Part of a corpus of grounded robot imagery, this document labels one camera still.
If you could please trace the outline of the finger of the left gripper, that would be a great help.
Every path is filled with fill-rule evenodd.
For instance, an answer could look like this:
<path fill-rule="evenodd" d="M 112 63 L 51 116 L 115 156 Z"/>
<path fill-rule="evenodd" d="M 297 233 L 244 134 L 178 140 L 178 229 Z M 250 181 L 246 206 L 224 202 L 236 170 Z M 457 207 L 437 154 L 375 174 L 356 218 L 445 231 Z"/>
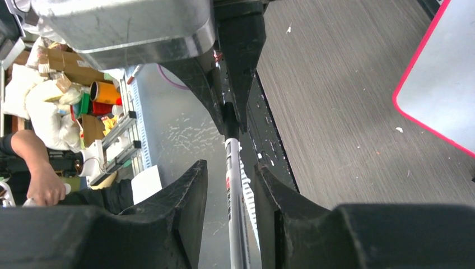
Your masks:
<path fill-rule="evenodd" d="M 240 130 L 246 132 L 247 103 L 266 42 L 262 1 L 214 1 L 218 43 Z"/>
<path fill-rule="evenodd" d="M 220 71 L 215 57 L 200 55 L 161 65 L 184 83 L 206 108 L 219 133 L 224 134 Z"/>

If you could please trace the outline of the person hand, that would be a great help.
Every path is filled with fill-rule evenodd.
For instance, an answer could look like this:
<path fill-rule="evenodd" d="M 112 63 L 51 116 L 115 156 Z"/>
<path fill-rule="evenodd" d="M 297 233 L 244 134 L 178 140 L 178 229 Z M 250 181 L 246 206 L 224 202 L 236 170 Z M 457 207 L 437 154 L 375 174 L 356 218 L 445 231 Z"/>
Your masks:
<path fill-rule="evenodd" d="M 54 206 L 66 197 L 66 186 L 49 163 L 29 166 L 31 175 L 27 199 L 39 206 Z"/>

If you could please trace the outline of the pink framed whiteboard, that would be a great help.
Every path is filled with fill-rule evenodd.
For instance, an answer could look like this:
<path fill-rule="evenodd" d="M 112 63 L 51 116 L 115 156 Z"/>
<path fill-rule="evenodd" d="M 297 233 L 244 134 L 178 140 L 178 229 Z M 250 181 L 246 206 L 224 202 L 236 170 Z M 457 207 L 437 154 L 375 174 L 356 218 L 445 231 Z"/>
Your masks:
<path fill-rule="evenodd" d="M 442 1 L 395 88 L 393 104 L 474 156 L 474 1 Z"/>

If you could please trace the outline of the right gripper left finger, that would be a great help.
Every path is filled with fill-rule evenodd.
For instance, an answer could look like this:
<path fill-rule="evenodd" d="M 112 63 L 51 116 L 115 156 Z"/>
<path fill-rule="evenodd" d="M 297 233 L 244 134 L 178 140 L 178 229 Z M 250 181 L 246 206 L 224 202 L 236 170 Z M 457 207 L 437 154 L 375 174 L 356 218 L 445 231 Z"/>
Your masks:
<path fill-rule="evenodd" d="M 208 169 L 113 215 L 94 206 L 1 210 L 2 268 L 197 268 Z"/>

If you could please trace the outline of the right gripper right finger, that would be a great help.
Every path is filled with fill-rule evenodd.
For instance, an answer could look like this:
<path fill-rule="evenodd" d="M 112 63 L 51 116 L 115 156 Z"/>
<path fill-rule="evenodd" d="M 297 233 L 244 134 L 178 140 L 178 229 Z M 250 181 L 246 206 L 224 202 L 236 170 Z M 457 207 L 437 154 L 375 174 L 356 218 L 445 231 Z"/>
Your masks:
<path fill-rule="evenodd" d="M 263 268 L 473 268 L 474 208 L 445 204 L 321 207 L 257 164 Z"/>

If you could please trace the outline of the person forearm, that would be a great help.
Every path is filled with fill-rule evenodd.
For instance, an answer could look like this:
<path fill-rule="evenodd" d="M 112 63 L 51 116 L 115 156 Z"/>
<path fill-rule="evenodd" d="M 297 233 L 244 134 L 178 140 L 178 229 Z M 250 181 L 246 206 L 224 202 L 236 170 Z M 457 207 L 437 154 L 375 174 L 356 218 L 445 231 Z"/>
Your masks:
<path fill-rule="evenodd" d="M 43 141 L 31 130 L 20 130 L 13 134 L 11 147 L 22 158 L 31 172 L 50 167 L 49 155 Z"/>

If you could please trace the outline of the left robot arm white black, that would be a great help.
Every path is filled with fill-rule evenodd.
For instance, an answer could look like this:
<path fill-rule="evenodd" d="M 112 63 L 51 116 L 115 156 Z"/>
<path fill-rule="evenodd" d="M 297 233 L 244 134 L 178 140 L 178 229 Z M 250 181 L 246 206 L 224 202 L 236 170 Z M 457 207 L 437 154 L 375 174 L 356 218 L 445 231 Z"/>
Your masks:
<path fill-rule="evenodd" d="M 218 131 L 246 132 L 264 44 L 267 1 L 1 2 L 1 60 L 23 50 L 39 21 L 98 70 L 156 63 L 180 79 Z"/>

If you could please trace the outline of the black white marker pen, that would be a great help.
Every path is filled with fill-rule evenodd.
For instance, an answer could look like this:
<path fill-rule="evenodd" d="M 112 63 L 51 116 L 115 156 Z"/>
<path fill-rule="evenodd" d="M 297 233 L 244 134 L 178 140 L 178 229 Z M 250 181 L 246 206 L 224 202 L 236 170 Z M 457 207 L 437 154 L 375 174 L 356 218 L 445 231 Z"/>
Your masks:
<path fill-rule="evenodd" d="M 246 211 L 240 173 L 239 125 L 233 104 L 223 107 L 231 268 L 250 268 Z"/>

